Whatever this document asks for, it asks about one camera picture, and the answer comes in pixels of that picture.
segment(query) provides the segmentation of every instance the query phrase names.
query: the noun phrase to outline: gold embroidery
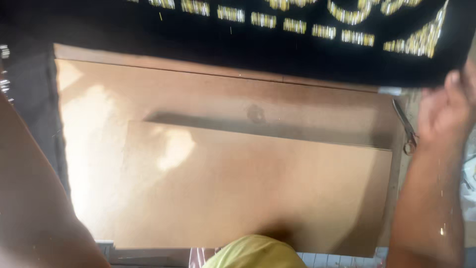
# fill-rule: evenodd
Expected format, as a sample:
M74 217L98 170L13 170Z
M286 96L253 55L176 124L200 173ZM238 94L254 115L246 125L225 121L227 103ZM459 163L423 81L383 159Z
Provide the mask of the gold embroidery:
M307 4L317 2L317 0L266 0L266 2L269 2L269 6L272 9L286 11L289 9L289 4L297 5L298 7L302 8Z
M350 25L363 22L370 14L373 5L380 3L380 0L358 0L357 11L347 11L338 7L332 0L327 1L327 9L338 21Z
M432 58L435 53L435 46L440 37L441 26L445 21L446 7L448 0L444 6L438 11L433 21L425 24L422 29L412 33L407 40L398 39L384 43L384 50L397 53L406 53L417 56L426 55Z
M342 30L341 40L342 42L373 47L375 35L358 31Z
M210 5L207 2L198 0L182 0L181 5L182 11L202 16L210 16Z
M283 30L304 34L306 33L306 22L285 18Z
M314 24L312 26L312 35L333 40L336 37L336 28Z
M385 15L391 15L402 6L416 7L421 0L385 0L382 3L380 11Z
M174 0L149 0L149 4L155 7L162 7L166 9L175 9L175 2Z
M252 12L251 24L266 28L274 28L276 27L276 16L271 16L259 12Z
M245 11L218 5L218 18L228 21L245 22Z

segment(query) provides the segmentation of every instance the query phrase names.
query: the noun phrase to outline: yellow shirt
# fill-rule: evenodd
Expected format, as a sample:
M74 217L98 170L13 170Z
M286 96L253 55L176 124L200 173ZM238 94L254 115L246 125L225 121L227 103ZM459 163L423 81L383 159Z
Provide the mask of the yellow shirt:
M228 244L203 268L306 268L294 249L278 240L250 235Z

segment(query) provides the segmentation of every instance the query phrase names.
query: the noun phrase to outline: hand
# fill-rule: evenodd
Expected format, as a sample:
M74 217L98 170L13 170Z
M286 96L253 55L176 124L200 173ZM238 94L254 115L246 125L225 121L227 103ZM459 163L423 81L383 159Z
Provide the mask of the hand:
M420 143L451 142L463 146L476 121L476 66L451 71L445 86L423 89L418 114Z

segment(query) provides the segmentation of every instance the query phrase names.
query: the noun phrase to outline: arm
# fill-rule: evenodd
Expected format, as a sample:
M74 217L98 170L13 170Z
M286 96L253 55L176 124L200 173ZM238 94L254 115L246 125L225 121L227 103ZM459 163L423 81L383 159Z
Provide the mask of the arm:
M448 74L444 88L424 90L420 142L401 191L387 265L462 267L464 226L459 180L465 142L475 123L476 68Z
M1 94L0 263L109 267L25 123Z

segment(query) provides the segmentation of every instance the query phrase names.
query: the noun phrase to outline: scissors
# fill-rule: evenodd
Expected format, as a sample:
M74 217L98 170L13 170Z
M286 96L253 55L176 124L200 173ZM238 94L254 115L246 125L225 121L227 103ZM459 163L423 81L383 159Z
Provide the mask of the scissors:
M393 99L393 108L395 108L395 111L397 112L400 121L402 121L402 124L405 127L405 133L407 134L407 142L405 143L405 145L403 145L403 152L405 152L406 155L413 155L413 153L417 149L417 141L415 139L417 135L413 130L412 124L410 124L407 116L403 112L402 107L400 107L400 105L395 99Z

